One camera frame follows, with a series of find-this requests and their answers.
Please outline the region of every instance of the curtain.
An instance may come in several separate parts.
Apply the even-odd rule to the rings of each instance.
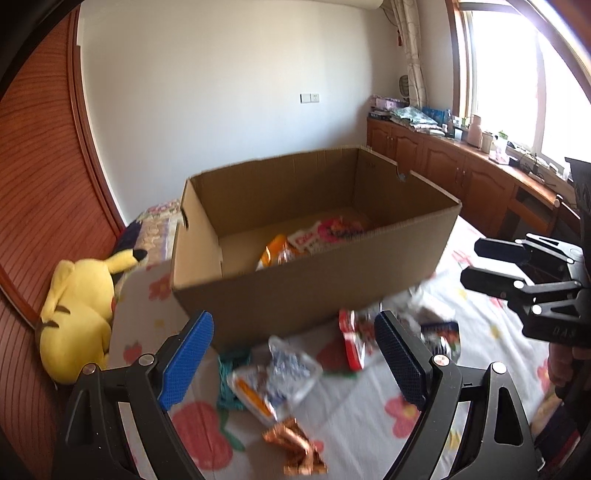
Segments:
[[[427,90],[421,71],[421,30],[418,21],[417,0],[390,0],[402,46],[408,64],[408,91],[410,104],[418,109],[427,106]]]

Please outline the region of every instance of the human hand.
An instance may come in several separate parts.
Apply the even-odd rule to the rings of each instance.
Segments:
[[[563,387],[573,379],[573,360],[590,360],[591,350],[551,343],[548,356],[548,376],[557,387]]]

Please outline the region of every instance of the cardboard box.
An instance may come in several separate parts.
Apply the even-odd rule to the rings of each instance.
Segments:
[[[309,329],[429,277],[461,204],[363,147],[248,161],[185,184],[174,295],[213,315],[218,352]],[[372,230],[316,255],[255,271],[265,246],[343,215]]]

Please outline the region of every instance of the pikachu plush toy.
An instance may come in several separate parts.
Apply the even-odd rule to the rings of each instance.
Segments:
[[[35,331],[43,368],[55,382],[75,383],[89,363],[106,369],[115,295],[111,275],[146,255],[146,250],[123,250],[104,261],[57,264]]]

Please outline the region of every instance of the window frame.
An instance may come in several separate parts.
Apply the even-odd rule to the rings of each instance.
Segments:
[[[534,144],[527,145],[527,149],[549,164],[558,168],[562,174],[564,165],[541,153],[545,131],[546,109],[546,81],[544,57],[540,47],[539,35],[543,35],[564,60],[569,70],[581,85],[585,95],[591,102],[591,73],[588,65],[591,59],[580,44],[569,43],[559,30],[533,6],[535,0],[507,0],[510,5],[500,5],[481,2],[462,2],[460,0],[446,0],[447,13],[452,34],[452,54],[454,73],[454,97],[452,112],[454,115],[468,117],[476,110],[476,92],[478,78],[475,75],[478,62],[473,42],[473,11],[500,12],[506,14],[521,14],[537,29],[535,38],[538,76],[538,112],[535,125]]]

